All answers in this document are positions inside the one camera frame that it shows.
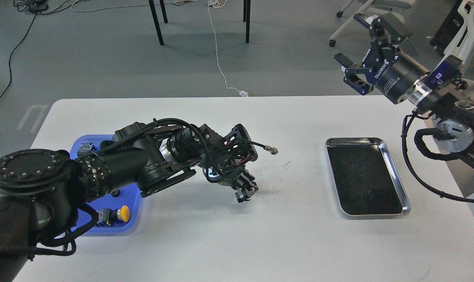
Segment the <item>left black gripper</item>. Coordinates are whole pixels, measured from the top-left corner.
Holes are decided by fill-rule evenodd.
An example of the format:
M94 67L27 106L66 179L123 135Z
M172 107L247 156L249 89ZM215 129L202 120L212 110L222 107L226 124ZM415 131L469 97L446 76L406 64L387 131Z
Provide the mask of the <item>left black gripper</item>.
M225 179L209 168L209 178L213 181L217 181L217 183L222 186L228 186L234 189L238 203L249 201L249 196L253 196L259 190L255 182L255 177L246 169L243 169L241 173L234 177Z

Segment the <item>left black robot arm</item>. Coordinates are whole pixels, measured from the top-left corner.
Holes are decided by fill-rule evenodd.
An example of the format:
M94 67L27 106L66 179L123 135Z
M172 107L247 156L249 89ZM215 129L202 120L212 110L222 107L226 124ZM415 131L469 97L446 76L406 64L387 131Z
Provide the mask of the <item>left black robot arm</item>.
M36 255L69 256L76 238L100 220L89 203L135 183L148 197L203 169L206 180L231 187L238 202L258 190L246 170L256 146L241 124L221 136L177 118L133 123L99 150L72 159L66 150L28 149L0 158L0 282L11 282Z

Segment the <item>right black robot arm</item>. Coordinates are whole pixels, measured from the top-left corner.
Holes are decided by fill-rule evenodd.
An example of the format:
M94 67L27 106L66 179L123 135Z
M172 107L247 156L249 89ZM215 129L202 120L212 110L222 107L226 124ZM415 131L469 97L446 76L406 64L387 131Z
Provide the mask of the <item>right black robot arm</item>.
M353 19L368 29L371 46L360 64L343 53L335 55L345 73L344 83L361 95L376 88L394 104L411 102L416 108L405 116L401 133L407 168L432 193L474 203L474 199L448 194L424 182L407 155L407 132L412 121L429 113L429 117L436 119L436 125L417 130L414 135L421 154L445 162L460 159L474 168L474 103L460 98L468 87L461 75L462 60L450 55L431 72L402 52L399 44L411 37L412 32L394 14L356 13Z

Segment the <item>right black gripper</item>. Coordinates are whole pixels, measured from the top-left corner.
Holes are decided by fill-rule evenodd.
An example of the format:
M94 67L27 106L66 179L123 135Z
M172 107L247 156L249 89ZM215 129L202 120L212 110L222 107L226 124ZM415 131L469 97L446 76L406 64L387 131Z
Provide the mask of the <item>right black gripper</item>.
M344 68L344 83L361 95L376 88L392 103L403 102L414 83L430 74L398 46L412 36L412 31L392 13L381 16L356 13L353 19L369 30L371 48L360 65L343 53L334 55Z

